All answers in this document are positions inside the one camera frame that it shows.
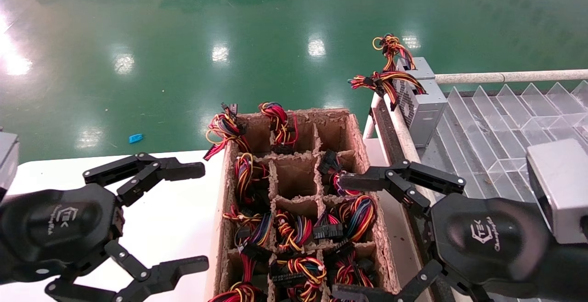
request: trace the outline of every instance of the transparent plastic divider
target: transparent plastic divider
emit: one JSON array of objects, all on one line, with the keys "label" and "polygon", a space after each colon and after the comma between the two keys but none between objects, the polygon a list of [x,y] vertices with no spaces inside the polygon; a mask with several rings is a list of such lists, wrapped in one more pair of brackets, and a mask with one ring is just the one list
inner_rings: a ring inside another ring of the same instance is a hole
[{"label": "transparent plastic divider", "polygon": [[498,192],[494,188],[494,185],[492,185],[492,181],[489,178],[486,169],[482,166],[476,152],[472,148],[472,145],[468,142],[468,137],[466,136],[464,130],[460,127],[458,119],[451,110],[451,107],[447,107],[445,109],[443,118],[445,118],[450,128],[450,135],[453,136],[457,148],[461,151],[461,154],[463,154],[465,162],[470,168],[477,185],[480,187],[483,197],[486,199],[490,197],[498,197]]},{"label": "transparent plastic divider", "polygon": [[520,131],[531,146],[547,143],[552,140],[535,120],[530,120]]},{"label": "transparent plastic divider", "polygon": [[521,176],[521,174],[518,171],[507,172],[506,175],[509,177],[510,181],[512,181],[516,190],[519,191],[519,195],[520,195],[521,199],[523,199],[523,201],[532,202],[532,203],[536,202],[535,197],[533,197],[533,192],[531,191],[531,188],[529,187],[529,176],[528,175],[526,175],[527,176],[526,180],[523,176]]},{"label": "transparent plastic divider", "polygon": [[557,111],[564,115],[581,114],[582,112],[586,112],[584,107],[576,101],[576,98],[572,97],[559,82],[555,83],[545,97],[553,103]]},{"label": "transparent plastic divider", "polygon": [[586,143],[586,140],[584,140],[575,129],[567,124],[565,119],[559,118],[556,120],[556,122],[548,128],[548,133],[550,133],[556,140],[575,139],[580,143],[582,148],[584,148],[584,151],[588,153],[588,143]]},{"label": "transparent plastic divider", "polygon": [[508,160],[500,160],[499,161],[502,167],[504,168],[505,172],[518,172],[525,163],[527,163],[527,159],[525,158],[510,158]]},{"label": "transparent plastic divider", "polygon": [[481,86],[477,88],[472,100],[483,118],[488,122],[490,128],[494,131],[496,138],[498,138],[508,156],[510,158],[524,157],[525,150],[506,122],[502,120],[502,116],[500,116]]},{"label": "transparent plastic divider", "polygon": [[453,136],[451,128],[449,128],[449,123],[447,123],[444,116],[441,117],[439,124],[437,124],[437,132],[439,133],[439,137],[441,137],[441,142],[445,147],[445,151],[447,151],[447,156],[449,157],[456,174],[466,180],[466,195],[475,199],[484,199],[485,197],[481,192],[480,186],[474,178],[472,170],[466,162],[464,154]]},{"label": "transparent plastic divider", "polygon": [[506,153],[506,151],[504,150],[504,146],[502,145],[500,140],[498,140],[498,132],[492,131],[490,126],[488,126],[488,123],[476,107],[476,104],[474,103],[472,98],[463,97],[462,100],[464,101],[466,108],[474,118],[476,125],[486,138],[486,142],[488,142],[488,145],[490,145],[490,148],[494,151],[494,155],[496,155],[496,158],[508,158],[509,154]]},{"label": "transparent plastic divider", "polygon": [[502,105],[498,101],[497,97],[490,97],[490,101],[492,102],[492,104],[494,105],[496,110],[498,110],[498,113],[500,113],[501,116],[508,116],[509,115],[508,112],[506,112],[506,110],[504,110],[504,107],[502,107]]},{"label": "transparent plastic divider", "polygon": [[520,95],[521,100],[527,103],[529,109],[535,116],[559,116],[559,112],[553,107],[548,99],[541,94],[534,84],[529,84]]},{"label": "transparent plastic divider", "polygon": [[518,127],[524,126],[531,119],[531,114],[519,102],[519,99],[508,85],[502,87],[496,98]]},{"label": "transparent plastic divider", "polygon": [[494,154],[494,151],[490,148],[490,145],[468,111],[468,108],[456,88],[453,88],[449,93],[447,102],[458,119],[458,123],[464,129],[466,137],[468,137],[469,143],[477,153],[477,157],[482,166],[485,170],[489,169],[497,161],[496,154]]},{"label": "transparent plastic divider", "polygon": [[576,123],[574,128],[586,141],[588,141],[588,116]]},{"label": "transparent plastic divider", "polygon": [[515,124],[515,121],[508,115],[503,115],[502,120],[504,120],[504,122],[506,123],[506,126],[508,126],[511,130],[516,130],[517,128],[519,128]]},{"label": "transparent plastic divider", "polygon": [[514,199],[516,201],[523,199],[513,182],[510,180],[508,174],[504,171],[500,162],[496,162],[492,165],[492,168],[488,170],[488,174],[500,197],[504,199]]},{"label": "transparent plastic divider", "polygon": [[565,121],[570,124],[570,126],[574,126],[582,121],[588,114],[586,112],[581,112],[579,114],[569,114],[569,115],[561,115]]},{"label": "transparent plastic divider", "polygon": [[582,80],[576,88],[571,91],[571,94],[578,100],[578,102],[588,108],[588,82]]}]

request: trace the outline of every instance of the black connector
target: black connector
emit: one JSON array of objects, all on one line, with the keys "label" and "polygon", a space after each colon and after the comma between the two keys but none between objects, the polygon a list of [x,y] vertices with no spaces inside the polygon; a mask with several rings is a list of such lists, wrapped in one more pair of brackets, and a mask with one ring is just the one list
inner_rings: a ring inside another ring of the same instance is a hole
[{"label": "black connector", "polygon": [[267,294],[259,291],[255,294],[254,302],[267,302]]},{"label": "black connector", "polygon": [[361,260],[357,261],[357,266],[361,267],[365,273],[370,273],[373,271],[373,262],[367,258],[362,258]]},{"label": "black connector", "polygon": [[248,208],[247,206],[240,206],[239,212],[242,213],[243,216],[246,216],[248,218],[252,218],[255,215],[259,214],[259,212],[255,212],[254,210]]},{"label": "black connector", "polygon": [[227,111],[228,109],[228,113],[229,116],[231,116],[231,119],[237,120],[237,103],[231,103],[229,105],[221,103],[220,106],[222,107],[223,111]]},{"label": "black connector", "polygon": [[312,228],[315,239],[337,239],[343,237],[343,224],[321,225]]},{"label": "black connector", "polygon": [[379,97],[384,97],[384,94],[386,94],[386,90],[384,90],[383,83],[384,82],[380,78],[377,78],[373,81],[373,84],[376,85],[376,89],[374,90],[374,92],[376,92],[376,94]]},{"label": "black connector", "polygon": [[274,285],[285,289],[306,283],[306,276],[303,273],[290,273],[287,267],[281,267],[277,262],[271,263],[269,278]]},{"label": "black connector", "polygon": [[367,86],[373,86],[373,79],[370,77],[363,78],[363,83]]},{"label": "black connector", "polygon": [[332,251],[325,253],[325,266],[327,268],[334,266],[338,260],[349,256],[351,252],[353,252],[353,242],[344,239]]},{"label": "black connector", "polygon": [[237,231],[237,239],[247,239],[251,236],[251,229],[246,226],[239,227]]},{"label": "black connector", "polygon": [[332,168],[336,171],[342,169],[341,165],[337,163],[337,153],[331,149],[327,149],[317,170],[322,174],[327,174]]},{"label": "black connector", "polygon": [[281,144],[271,145],[270,150],[276,154],[283,154],[283,155],[294,154],[294,148],[289,145],[281,145]]},{"label": "black connector", "polygon": [[294,286],[306,283],[307,279],[303,273],[278,274],[270,277],[276,287],[291,289]]},{"label": "black connector", "polygon": [[256,244],[249,243],[248,241],[245,241],[243,245],[239,246],[237,249],[241,254],[247,255],[248,258],[257,262],[266,263],[271,257],[271,251],[259,247]]}]

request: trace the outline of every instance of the cardboard divider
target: cardboard divider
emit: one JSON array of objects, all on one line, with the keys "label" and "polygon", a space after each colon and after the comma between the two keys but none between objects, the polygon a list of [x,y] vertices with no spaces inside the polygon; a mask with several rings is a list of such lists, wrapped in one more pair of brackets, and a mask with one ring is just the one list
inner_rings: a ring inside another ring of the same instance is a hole
[{"label": "cardboard divider", "polygon": [[[224,277],[221,279],[223,285],[221,290],[227,291],[234,283],[238,281],[242,281],[243,276],[243,262],[241,260],[241,255],[237,249],[230,249],[226,253],[226,269],[227,271],[223,273]],[[261,264],[258,262],[254,269],[254,275],[252,277],[251,283],[252,285],[261,289],[264,293],[267,294],[268,285],[269,285],[269,263]]]},{"label": "cardboard divider", "polygon": [[239,123],[247,126],[245,139],[251,147],[251,153],[263,157],[270,153],[269,118],[261,113],[237,115]]},{"label": "cardboard divider", "polygon": [[316,195],[316,161],[311,153],[276,157],[273,164],[277,173],[277,194],[286,199]]},{"label": "cardboard divider", "polygon": [[[290,117],[296,115],[299,127],[299,151],[293,155],[277,155],[269,152],[271,134],[269,132],[269,119],[260,113],[239,114],[239,120],[243,120],[248,131],[246,138],[255,156],[255,161],[265,164],[269,170],[269,199],[271,202],[272,223],[269,232],[266,249],[273,254],[269,264],[277,258],[277,229],[275,227],[275,214],[277,209],[287,210],[293,215],[304,215],[311,219],[313,224],[317,218],[329,206],[334,206],[345,200],[337,195],[325,195],[321,174],[317,171],[319,161],[326,149],[338,152],[344,168],[350,172],[363,173],[369,168],[368,155],[363,145],[359,124],[354,115],[347,109],[309,109],[288,111]],[[232,204],[235,204],[235,177],[234,164],[237,158],[237,145],[229,143],[225,154],[225,168],[223,182],[223,197],[219,199],[219,211],[227,212]],[[357,243],[359,255],[367,256],[374,262],[374,268],[378,271],[377,286],[397,293],[400,290],[395,271],[393,256],[391,255],[388,231],[384,223],[384,213],[380,208],[377,193],[367,193],[376,204],[376,220],[372,228],[362,239],[363,243]],[[227,220],[219,223],[219,245],[216,255],[211,258],[216,261],[212,289],[212,298],[229,289],[242,273],[241,258],[233,247],[235,230],[231,229]],[[323,251],[336,246],[331,240],[324,239],[320,243],[308,241],[303,252],[316,255],[323,261]],[[277,295],[275,285],[267,279],[263,288],[267,288],[267,302],[279,302],[286,296]],[[328,302],[330,291],[326,281],[321,287],[322,297],[320,301]]]},{"label": "cardboard divider", "polygon": [[304,115],[296,115],[296,111],[288,111],[288,126],[294,127],[294,116],[298,127],[298,140],[294,145],[296,153],[312,151],[315,147],[315,138],[313,137],[313,122]]},{"label": "cardboard divider", "polygon": [[[290,214],[292,214],[294,218],[296,218],[297,216],[305,216],[306,218],[311,220],[313,226],[317,222],[319,213],[317,197],[300,197],[298,199],[289,200],[284,199],[284,197],[277,196],[271,202],[275,204],[275,207],[272,207],[272,209],[275,208],[275,212],[273,212],[274,222],[272,224],[277,242],[281,241],[281,237],[279,236],[279,232],[277,231],[277,223],[275,222],[275,214],[277,214],[278,209],[290,212]],[[305,250],[307,250],[309,246],[314,247],[315,245],[316,241],[314,241],[314,239],[311,236],[310,239],[308,239],[306,243],[304,243],[304,248]]]}]

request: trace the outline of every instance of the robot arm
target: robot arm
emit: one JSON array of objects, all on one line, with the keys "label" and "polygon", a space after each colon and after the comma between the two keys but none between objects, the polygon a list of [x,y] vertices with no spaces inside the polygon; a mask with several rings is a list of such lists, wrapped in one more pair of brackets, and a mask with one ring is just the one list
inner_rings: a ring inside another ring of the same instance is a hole
[{"label": "robot arm", "polygon": [[[46,293],[59,302],[141,302],[175,288],[185,274],[208,269],[206,256],[163,262],[146,268],[118,244],[123,206],[131,206],[162,180],[204,176],[204,164],[139,153],[86,170],[86,185],[59,191],[9,195],[0,203],[0,285],[59,275]],[[105,186],[132,177],[114,195]],[[107,258],[133,281],[116,293],[74,284]]]},{"label": "robot arm", "polygon": [[[411,182],[447,194],[434,206]],[[412,214],[426,220],[429,262],[397,295],[378,289],[334,285],[342,300],[414,301],[438,278],[474,301],[488,293],[516,298],[585,301],[587,244],[559,244],[538,206],[508,199],[469,199],[465,181],[421,164],[403,161],[365,174],[341,176],[345,189],[384,189]]]}]

